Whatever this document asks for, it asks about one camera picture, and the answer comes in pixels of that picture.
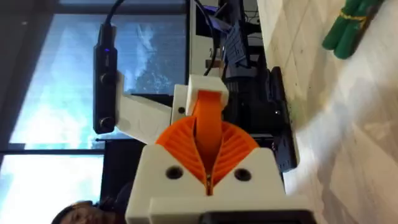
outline glass window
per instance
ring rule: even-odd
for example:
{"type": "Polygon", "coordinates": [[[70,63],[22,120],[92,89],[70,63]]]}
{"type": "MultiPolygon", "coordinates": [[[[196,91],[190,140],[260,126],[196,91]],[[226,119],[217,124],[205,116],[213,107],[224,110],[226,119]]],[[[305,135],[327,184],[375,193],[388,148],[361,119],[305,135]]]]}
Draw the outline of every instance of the glass window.
{"type": "Polygon", "coordinates": [[[103,156],[5,156],[0,223],[42,224],[79,200],[100,199],[103,156]]]}
{"type": "MultiPolygon", "coordinates": [[[[55,15],[10,143],[25,149],[95,148],[93,47],[102,15],[55,15]]],[[[118,70],[128,93],[172,95],[185,81],[186,15],[115,16],[118,70]]]]}

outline person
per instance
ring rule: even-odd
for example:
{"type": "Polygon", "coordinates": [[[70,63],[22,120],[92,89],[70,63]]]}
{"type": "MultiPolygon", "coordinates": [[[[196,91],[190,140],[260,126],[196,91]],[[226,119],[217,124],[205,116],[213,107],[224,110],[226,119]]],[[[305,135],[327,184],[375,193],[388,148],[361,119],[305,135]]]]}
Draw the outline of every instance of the person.
{"type": "Polygon", "coordinates": [[[116,200],[106,198],[93,204],[77,202],[64,208],[51,224],[126,224],[124,214],[130,198],[132,183],[122,188],[116,200]]]}

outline black hair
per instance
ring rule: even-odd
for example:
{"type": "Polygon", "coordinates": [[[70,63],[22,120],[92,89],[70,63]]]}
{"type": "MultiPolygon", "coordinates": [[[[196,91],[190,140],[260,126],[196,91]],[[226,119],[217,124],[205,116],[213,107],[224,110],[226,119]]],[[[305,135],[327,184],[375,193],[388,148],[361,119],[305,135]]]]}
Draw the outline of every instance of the black hair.
{"type": "MultiPolygon", "coordinates": [[[[101,200],[95,204],[91,201],[87,202],[80,202],[80,203],[88,203],[90,206],[99,208],[100,210],[104,212],[115,212],[115,199],[111,197],[107,197],[104,200],[101,200]]],[[[61,224],[62,219],[71,211],[76,209],[76,206],[80,204],[79,202],[74,203],[73,205],[69,205],[68,207],[64,208],[55,216],[55,218],[52,220],[51,224],[61,224]]]]}

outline robotic arm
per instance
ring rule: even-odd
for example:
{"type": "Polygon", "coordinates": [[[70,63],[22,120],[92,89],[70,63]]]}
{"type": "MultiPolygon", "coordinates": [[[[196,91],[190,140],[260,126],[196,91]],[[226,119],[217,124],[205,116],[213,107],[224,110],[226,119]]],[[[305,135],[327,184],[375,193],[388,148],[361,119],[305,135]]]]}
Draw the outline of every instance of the robotic arm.
{"type": "Polygon", "coordinates": [[[116,126],[147,143],[128,224],[315,223],[305,198],[285,194],[273,152],[222,122],[220,78],[191,75],[175,86],[173,108],[123,95],[122,78],[117,96],[116,126]]]}

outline screw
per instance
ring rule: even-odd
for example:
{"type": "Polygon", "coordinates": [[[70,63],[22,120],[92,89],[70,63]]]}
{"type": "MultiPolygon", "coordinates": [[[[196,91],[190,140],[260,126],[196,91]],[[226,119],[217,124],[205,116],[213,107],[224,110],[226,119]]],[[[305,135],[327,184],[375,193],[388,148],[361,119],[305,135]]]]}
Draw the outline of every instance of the screw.
{"type": "Polygon", "coordinates": [[[247,169],[236,169],[234,175],[240,181],[249,181],[251,179],[251,173],[247,169]]]}
{"type": "Polygon", "coordinates": [[[183,107],[178,108],[178,112],[180,114],[184,114],[185,113],[185,108],[183,108],[183,107]]]}
{"type": "Polygon", "coordinates": [[[179,166],[172,166],[166,170],[167,178],[171,180],[177,180],[182,177],[183,171],[179,166]]]}

